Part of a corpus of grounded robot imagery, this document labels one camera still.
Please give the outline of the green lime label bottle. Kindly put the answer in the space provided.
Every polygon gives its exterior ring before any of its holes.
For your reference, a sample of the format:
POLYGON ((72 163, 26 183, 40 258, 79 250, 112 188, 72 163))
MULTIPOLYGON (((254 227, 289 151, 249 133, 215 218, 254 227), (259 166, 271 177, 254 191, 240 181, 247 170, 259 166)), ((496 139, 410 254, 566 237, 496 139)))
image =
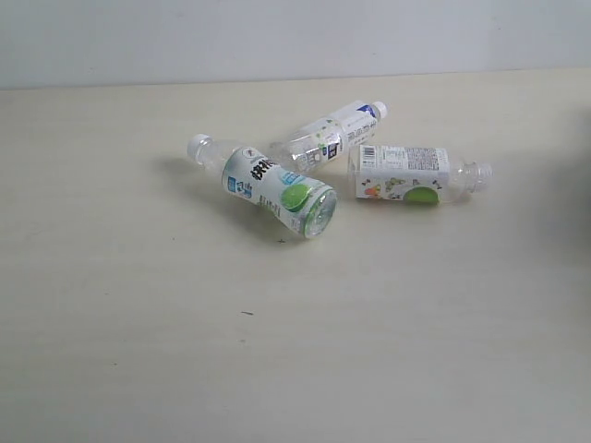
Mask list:
POLYGON ((197 134, 187 156, 230 195, 260 206, 307 239, 325 231, 337 204, 332 186, 283 168, 242 142, 197 134))

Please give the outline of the clear bottle blue white label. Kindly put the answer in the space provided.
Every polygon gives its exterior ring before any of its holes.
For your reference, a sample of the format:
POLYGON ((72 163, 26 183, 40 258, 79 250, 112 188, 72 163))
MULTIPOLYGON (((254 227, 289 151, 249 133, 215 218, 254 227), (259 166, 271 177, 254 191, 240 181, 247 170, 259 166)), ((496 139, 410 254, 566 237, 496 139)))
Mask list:
POLYGON ((288 170, 308 174, 367 142, 388 112, 384 102, 351 102, 272 143, 270 157, 288 170))

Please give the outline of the square bottle white fruit label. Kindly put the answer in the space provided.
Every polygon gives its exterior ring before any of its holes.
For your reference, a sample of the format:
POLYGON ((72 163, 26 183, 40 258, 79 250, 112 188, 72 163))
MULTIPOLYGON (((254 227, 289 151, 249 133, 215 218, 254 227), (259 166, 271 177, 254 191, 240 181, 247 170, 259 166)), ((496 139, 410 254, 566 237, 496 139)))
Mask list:
POLYGON ((441 148, 360 145, 350 151, 348 173, 359 199, 436 206, 487 189, 488 163, 469 162, 441 148))

